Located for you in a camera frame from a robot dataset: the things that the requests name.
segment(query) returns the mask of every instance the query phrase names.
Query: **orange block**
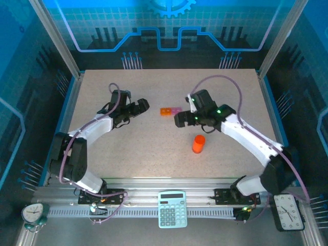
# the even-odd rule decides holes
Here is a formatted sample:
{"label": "orange block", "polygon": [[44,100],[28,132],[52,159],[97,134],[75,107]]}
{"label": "orange block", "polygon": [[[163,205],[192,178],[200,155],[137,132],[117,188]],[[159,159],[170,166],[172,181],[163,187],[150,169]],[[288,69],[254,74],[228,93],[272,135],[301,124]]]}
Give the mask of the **orange block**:
{"label": "orange block", "polygon": [[160,114],[161,116],[168,116],[172,114],[172,109],[171,108],[161,108],[160,109]]}

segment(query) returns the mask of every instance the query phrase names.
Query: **black clamp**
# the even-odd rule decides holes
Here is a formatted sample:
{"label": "black clamp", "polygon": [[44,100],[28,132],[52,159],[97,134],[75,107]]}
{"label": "black clamp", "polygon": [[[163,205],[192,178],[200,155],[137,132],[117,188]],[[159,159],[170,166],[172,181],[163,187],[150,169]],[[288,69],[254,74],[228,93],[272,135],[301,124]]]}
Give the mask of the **black clamp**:
{"label": "black clamp", "polygon": [[[185,122],[188,126],[200,125],[204,132],[211,133],[215,130],[221,132],[221,123],[226,121],[226,118],[235,114],[236,111],[228,105],[222,105],[218,107],[212,100],[207,90],[200,90],[191,95],[193,104],[197,111],[191,113],[191,111],[183,111],[174,116],[175,125],[177,127],[185,127]],[[207,132],[204,130],[204,126],[213,127],[213,130]]]}

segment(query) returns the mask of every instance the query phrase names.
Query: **gear logo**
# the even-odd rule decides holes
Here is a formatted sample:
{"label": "gear logo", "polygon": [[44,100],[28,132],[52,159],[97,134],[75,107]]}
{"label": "gear logo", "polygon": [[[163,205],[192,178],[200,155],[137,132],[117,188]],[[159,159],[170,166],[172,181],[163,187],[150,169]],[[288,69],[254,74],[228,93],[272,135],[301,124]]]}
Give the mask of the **gear logo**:
{"label": "gear logo", "polygon": [[171,18],[178,17],[178,14],[185,14],[185,10],[190,10],[190,6],[195,4],[196,0],[146,0],[145,3],[148,10],[152,10],[154,14]]}

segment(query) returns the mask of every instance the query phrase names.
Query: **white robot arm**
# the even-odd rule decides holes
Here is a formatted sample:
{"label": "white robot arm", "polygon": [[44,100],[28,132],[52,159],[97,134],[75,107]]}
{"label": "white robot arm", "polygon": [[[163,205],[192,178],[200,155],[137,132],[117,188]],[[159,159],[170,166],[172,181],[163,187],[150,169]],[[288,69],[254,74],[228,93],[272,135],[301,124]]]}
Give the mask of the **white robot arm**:
{"label": "white robot arm", "polygon": [[[118,91],[115,90],[112,94],[111,101],[97,112],[97,115],[94,117],[95,122],[87,126],[79,134],[78,138],[74,139],[70,154],[65,161],[63,179],[74,182],[79,187],[94,194],[106,194],[107,184],[103,179],[95,176],[89,171],[87,165],[88,147],[102,135],[115,128],[120,128],[121,126],[129,124],[131,117],[136,117],[149,108],[147,100],[139,99],[136,105],[135,102],[131,103],[129,91],[120,91],[120,102],[118,107],[108,116],[101,117],[113,109],[118,99],[117,94]],[[55,134],[53,147],[50,153],[50,173],[59,174],[68,143],[75,133],[79,131],[80,129],[69,133],[59,132]]]}
{"label": "white robot arm", "polygon": [[276,151],[283,152],[291,160],[297,156],[294,149],[285,148],[259,133],[241,118],[238,119],[236,111],[228,105],[216,106],[207,90],[189,94],[186,100],[190,104],[190,111],[175,115],[177,127],[184,127],[185,122],[188,123],[188,126],[201,125],[202,129],[204,126],[213,127],[213,130],[218,130],[243,145],[265,167],[261,175],[243,176],[231,185],[231,191],[236,200],[240,195],[249,196],[264,191],[274,195],[279,194],[295,180],[293,171]]}

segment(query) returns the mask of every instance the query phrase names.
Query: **white tabletop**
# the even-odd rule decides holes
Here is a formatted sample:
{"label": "white tabletop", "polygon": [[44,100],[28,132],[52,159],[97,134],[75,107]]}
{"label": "white tabletop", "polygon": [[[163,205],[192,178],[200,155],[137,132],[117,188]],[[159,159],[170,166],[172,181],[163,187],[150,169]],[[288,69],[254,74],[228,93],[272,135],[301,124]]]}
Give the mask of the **white tabletop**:
{"label": "white tabletop", "polygon": [[[268,111],[254,69],[87,70],[76,102],[70,131],[91,120],[111,98],[108,84],[129,90],[132,101],[145,98],[150,109],[131,123],[99,138],[88,149],[88,167],[102,178],[240,177],[262,172],[260,162],[239,143],[218,131],[206,134],[200,126],[177,128],[173,116],[163,117],[160,108],[182,107],[185,97],[203,78],[222,74],[236,80],[243,93],[241,117],[275,140]],[[238,92],[223,78],[203,83],[217,105],[238,106]],[[196,135],[206,137],[204,150],[192,152]]]}

